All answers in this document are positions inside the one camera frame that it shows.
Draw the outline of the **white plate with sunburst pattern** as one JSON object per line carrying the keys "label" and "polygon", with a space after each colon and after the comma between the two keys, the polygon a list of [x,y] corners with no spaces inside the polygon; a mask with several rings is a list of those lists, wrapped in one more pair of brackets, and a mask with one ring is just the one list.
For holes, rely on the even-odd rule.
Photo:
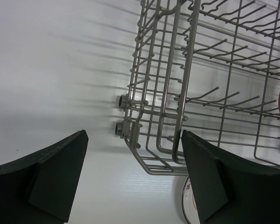
{"label": "white plate with sunburst pattern", "polygon": [[182,189],[182,213],[188,224],[200,224],[192,184],[187,177]]}

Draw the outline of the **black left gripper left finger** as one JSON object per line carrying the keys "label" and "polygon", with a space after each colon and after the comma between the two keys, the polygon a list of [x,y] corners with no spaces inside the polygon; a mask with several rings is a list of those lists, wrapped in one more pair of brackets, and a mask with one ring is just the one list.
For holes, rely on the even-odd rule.
{"label": "black left gripper left finger", "polygon": [[0,224],[67,223],[88,140],[81,130],[0,165]]}

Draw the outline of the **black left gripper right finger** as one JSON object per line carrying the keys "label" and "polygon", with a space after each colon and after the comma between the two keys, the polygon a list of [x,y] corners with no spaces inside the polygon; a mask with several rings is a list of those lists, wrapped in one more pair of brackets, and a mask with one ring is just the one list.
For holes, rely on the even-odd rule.
{"label": "black left gripper right finger", "polygon": [[190,131],[182,149],[202,224],[280,224],[280,168],[244,159]]}

